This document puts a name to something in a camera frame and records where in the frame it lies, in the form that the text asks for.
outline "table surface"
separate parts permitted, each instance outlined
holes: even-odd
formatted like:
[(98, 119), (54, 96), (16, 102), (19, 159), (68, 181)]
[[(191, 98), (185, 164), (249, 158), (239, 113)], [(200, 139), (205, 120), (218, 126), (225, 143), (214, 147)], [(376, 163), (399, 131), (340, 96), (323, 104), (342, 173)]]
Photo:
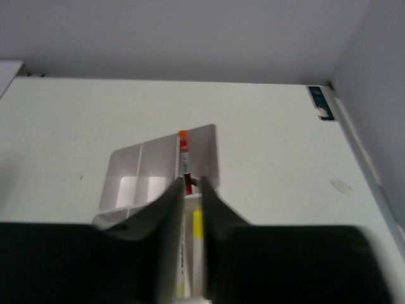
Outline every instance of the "table surface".
[(350, 146), (303, 85), (16, 78), (0, 102), (0, 220), (90, 223), (114, 150), (206, 124), (228, 204), (254, 224), (362, 227), (405, 301), (405, 263)]

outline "orange cap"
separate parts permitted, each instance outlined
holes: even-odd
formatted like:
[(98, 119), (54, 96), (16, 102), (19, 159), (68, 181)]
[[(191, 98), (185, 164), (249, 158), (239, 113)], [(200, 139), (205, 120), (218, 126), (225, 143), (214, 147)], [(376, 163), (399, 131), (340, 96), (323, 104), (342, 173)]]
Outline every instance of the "orange cap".
[(187, 140), (187, 131), (186, 130), (179, 131), (178, 136), (180, 137), (181, 141)]

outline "gray wall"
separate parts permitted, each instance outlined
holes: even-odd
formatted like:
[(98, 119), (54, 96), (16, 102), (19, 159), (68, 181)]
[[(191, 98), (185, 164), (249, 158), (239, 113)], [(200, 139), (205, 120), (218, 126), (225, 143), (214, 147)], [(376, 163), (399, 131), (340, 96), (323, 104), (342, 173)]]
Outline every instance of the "gray wall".
[(377, 0), (332, 77), (405, 228), (405, 1)]
[(320, 83), (369, 0), (2, 0), (0, 58), (69, 77)]

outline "sticker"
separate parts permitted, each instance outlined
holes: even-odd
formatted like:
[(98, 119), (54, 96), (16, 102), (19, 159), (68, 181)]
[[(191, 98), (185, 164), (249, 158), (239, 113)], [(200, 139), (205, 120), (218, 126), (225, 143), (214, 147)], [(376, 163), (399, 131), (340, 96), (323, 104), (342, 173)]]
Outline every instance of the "sticker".
[(308, 87), (309, 92), (311, 93), (312, 100), (314, 101), (315, 106), (317, 107), (319, 114), (318, 117), (321, 120), (335, 120), (335, 117), (327, 103), (326, 98), (324, 97), (320, 87)]
[(189, 166), (189, 153), (182, 152), (182, 163), (183, 163), (183, 174), (190, 173), (190, 166)]

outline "yellow label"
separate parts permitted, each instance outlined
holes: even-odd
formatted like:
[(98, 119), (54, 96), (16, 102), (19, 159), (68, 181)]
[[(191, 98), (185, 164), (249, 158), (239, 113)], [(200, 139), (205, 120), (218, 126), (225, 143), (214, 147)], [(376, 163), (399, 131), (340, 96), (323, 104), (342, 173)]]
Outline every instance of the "yellow label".
[(192, 213), (192, 236), (203, 238), (203, 212), (198, 209)]

